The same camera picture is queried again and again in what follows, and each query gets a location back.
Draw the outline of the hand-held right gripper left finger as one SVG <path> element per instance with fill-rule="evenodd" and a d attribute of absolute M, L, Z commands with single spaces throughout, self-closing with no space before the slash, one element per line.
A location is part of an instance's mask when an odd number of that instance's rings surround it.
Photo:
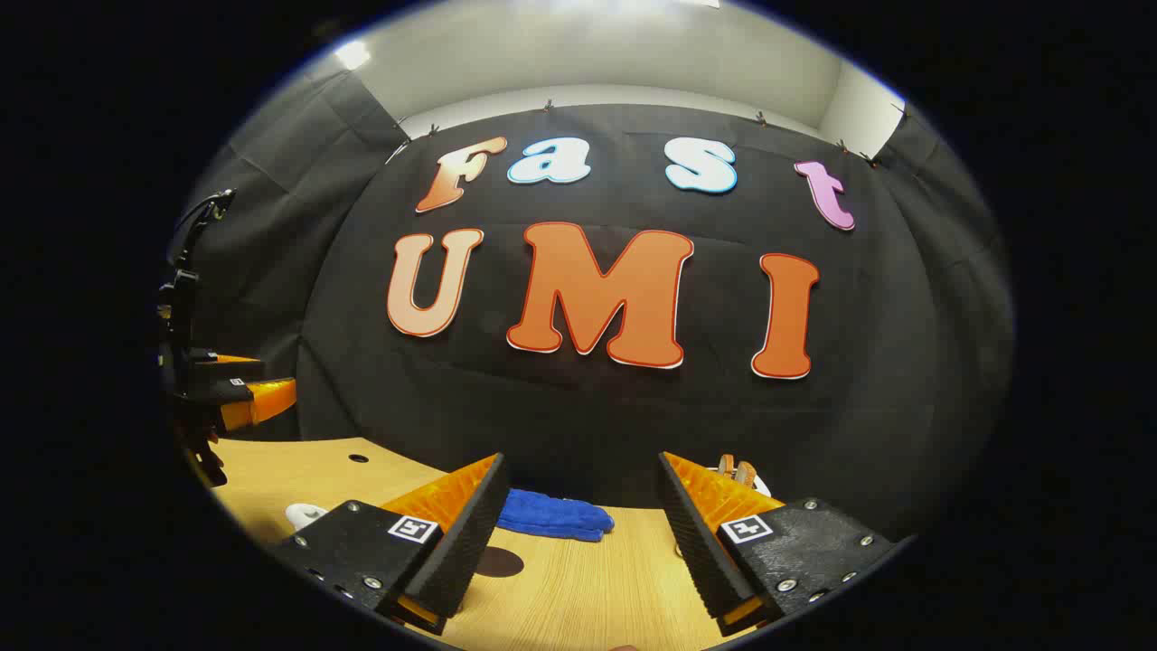
<path fill-rule="evenodd" d="M 347 500 L 272 553 L 360 609 L 439 635 L 460 611 L 509 490 L 504 456 L 489 454 L 383 505 Z"/>

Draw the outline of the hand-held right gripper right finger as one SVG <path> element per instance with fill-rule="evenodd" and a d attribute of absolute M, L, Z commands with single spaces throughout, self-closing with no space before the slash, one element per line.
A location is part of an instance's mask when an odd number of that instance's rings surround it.
<path fill-rule="evenodd" d="M 904 548 L 826 500 L 781 502 L 665 451 L 658 468 L 673 539 L 725 636 L 797 617 Z"/>

